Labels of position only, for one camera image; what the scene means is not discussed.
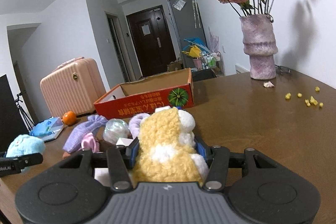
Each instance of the pink ceramic vase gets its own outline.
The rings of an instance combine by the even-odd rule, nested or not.
[[[244,53],[250,56],[251,78],[270,80],[276,70],[273,54],[278,52],[273,26],[267,15],[241,17]]]

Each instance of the yellow plush toy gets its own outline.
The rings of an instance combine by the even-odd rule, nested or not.
[[[145,182],[189,182],[200,185],[208,173],[204,158],[197,154],[195,120],[184,110],[171,108],[142,121],[139,154],[132,172],[134,185]]]

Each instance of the red cardboard box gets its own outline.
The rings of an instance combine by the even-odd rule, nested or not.
[[[157,107],[163,106],[187,108],[193,105],[190,68],[119,84],[94,103],[97,113],[106,119],[153,113]]]

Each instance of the white wall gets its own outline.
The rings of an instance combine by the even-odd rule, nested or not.
[[[118,16],[121,28],[124,30],[124,41],[119,42],[121,46],[123,46],[123,42],[125,42],[124,45],[128,52],[130,65],[133,68],[136,79],[139,79],[141,76],[140,67],[133,49],[132,41],[130,37],[126,36],[127,24],[121,5],[117,3],[117,0],[86,0],[86,3],[100,59],[105,69],[106,78],[110,87],[112,88],[117,84],[123,83],[124,78],[112,42],[105,12]]]
[[[36,27],[28,27],[7,31],[10,55],[13,64],[17,61],[20,67],[22,61],[22,47],[35,30]]]
[[[110,88],[95,43],[86,0],[56,0],[41,12],[41,25],[24,44],[26,88],[39,119],[50,117],[40,81],[75,57],[93,58],[105,88]]]
[[[171,17],[169,15],[167,0],[129,0],[127,2],[122,3],[122,8],[125,16],[127,16],[139,12],[141,10],[145,10],[159,5],[163,6],[164,14],[169,28],[170,37],[174,46],[175,55],[176,58],[178,58],[180,57],[179,44],[177,42],[174,26]]]
[[[229,4],[217,0],[197,0],[207,40],[208,27],[219,36],[225,49],[224,64],[228,75],[235,64],[249,69],[243,53],[241,25]],[[274,32],[279,53],[276,64],[288,66],[336,88],[333,77],[335,44],[335,0],[275,0],[272,9]]]
[[[0,15],[0,76],[5,74],[7,75],[9,86],[15,99],[16,94],[20,93],[20,88],[17,84],[13,63],[11,60],[11,53],[9,50],[7,36],[7,26],[40,22],[39,14],[36,13]],[[28,113],[26,105],[22,104],[22,107]]]

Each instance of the pink ribbon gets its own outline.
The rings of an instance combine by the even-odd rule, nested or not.
[[[81,149],[90,148],[93,153],[99,152],[99,142],[91,132],[84,136],[81,145]]]

